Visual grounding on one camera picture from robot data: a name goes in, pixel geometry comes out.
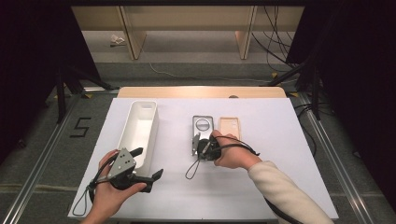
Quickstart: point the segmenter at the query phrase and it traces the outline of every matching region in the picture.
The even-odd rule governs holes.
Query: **person's right hand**
[[[212,135],[219,142],[220,146],[238,143],[237,141],[234,141],[230,138],[219,137],[223,135],[217,130],[213,131]],[[225,136],[236,139],[236,137],[232,134],[227,134]],[[258,156],[252,154],[242,147],[226,147],[221,150],[221,156],[215,160],[215,165],[228,167],[231,169],[240,167],[248,170],[252,165],[260,161],[262,160]]]

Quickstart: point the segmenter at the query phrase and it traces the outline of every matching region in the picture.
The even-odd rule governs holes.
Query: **white container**
[[[120,138],[118,149],[126,147],[132,151],[138,147],[143,148],[143,153],[134,157],[136,167],[134,172],[140,176],[151,176],[152,151],[158,130],[157,103],[151,101],[135,101],[132,103],[127,120]]]

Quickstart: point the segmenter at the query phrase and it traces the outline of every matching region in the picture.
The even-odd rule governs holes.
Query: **white desk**
[[[99,160],[120,140],[133,98],[113,100],[73,206],[97,172]],[[312,158],[290,100],[278,99],[151,99],[157,102],[159,129],[150,173],[164,169],[151,193],[138,193],[114,216],[144,221],[243,221],[275,219],[245,170],[201,162],[193,180],[184,174],[191,156],[192,116],[238,117],[242,140],[263,160],[273,161],[330,216],[338,218]],[[83,203],[76,212],[82,213]]]

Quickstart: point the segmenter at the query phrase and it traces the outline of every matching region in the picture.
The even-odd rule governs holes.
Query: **white sleeve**
[[[284,214],[304,224],[333,223],[327,214],[294,182],[270,161],[261,161],[248,169],[257,189]]]

